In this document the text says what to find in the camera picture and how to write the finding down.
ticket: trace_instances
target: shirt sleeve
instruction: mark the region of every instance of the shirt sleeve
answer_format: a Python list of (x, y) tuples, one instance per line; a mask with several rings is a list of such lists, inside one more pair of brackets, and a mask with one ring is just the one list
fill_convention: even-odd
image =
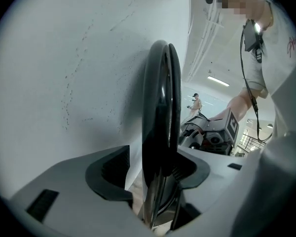
[[(249, 88), (261, 90), (259, 96), (266, 98), (268, 92), (262, 74), (262, 64), (257, 61), (253, 51), (250, 54), (248, 64), (244, 64), (244, 70)], [(243, 83), (243, 88), (247, 88), (245, 82)]]

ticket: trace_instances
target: red embroidered logo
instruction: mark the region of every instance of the red embroidered logo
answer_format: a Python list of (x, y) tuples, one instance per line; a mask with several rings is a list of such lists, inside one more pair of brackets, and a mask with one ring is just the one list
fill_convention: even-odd
[(290, 42), (288, 42), (287, 45), (287, 54), (290, 54), (291, 57), (291, 51), (293, 49), (293, 51), (295, 51), (295, 45), (296, 45), (296, 37), (290, 37)]

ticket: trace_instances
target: scratch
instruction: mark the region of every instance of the scratch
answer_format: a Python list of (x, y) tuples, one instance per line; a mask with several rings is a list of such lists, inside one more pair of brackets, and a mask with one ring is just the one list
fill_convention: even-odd
[(122, 19), (121, 21), (119, 21), (115, 26), (113, 26), (110, 31), (113, 31), (114, 29), (116, 29), (116, 27), (118, 27), (121, 23), (123, 23), (129, 16), (132, 16), (134, 14), (134, 11), (132, 14), (127, 15), (124, 19)]

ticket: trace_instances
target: black cable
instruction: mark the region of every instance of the black cable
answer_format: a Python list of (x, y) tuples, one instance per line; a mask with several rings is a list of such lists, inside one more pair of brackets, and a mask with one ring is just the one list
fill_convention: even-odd
[(255, 114), (256, 114), (256, 117), (257, 117), (257, 136), (258, 136), (258, 142), (259, 143), (264, 143), (269, 138), (272, 137), (272, 134), (273, 133), (271, 133), (270, 136), (268, 136), (264, 140), (261, 140), (259, 138), (260, 123), (259, 123), (259, 112), (258, 112), (259, 109), (258, 109), (258, 104), (257, 104), (256, 98), (254, 97), (254, 95), (251, 92), (251, 89), (249, 88), (249, 85), (248, 85), (247, 80), (246, 80), (246, 77), (245, 77), (245, 72), (244, 72), (244, 69), (243, 69), (243, 61), (242, 61), (242, 43), (243, 43), (243, 37), (244, 37), (244, 31), (242, 30), (241, 40), (240, 40), (240, 62), (241, 62), (241, 70), (242, 70), (243, 79), (245, 80), (245, 84), (246, 84), (246, 87), (247, 87), (247, 90), (248, 90), (248, 93), (249, 93), (249, 97), (250, 97), (250, 100), (251, 100), (251, 103), (252, 103), (252, 107), (253, 107), (253, 109), (255, 111)]

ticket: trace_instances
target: robotic device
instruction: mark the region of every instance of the robotic device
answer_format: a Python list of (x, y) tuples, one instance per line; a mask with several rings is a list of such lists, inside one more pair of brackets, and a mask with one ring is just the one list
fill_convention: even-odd
[(124, 189), (129, 146), (60, 162), (22, 188), (7, 205), (36, 236), (256, 236), (296, 188), (296, 133), (270, 141), (247, 158), (229, 156), (238, 124), (188, 120), (180, 135), (180, 67), (171, 44), (150, 50), (144, 83), (144, 205), (133, 213)]

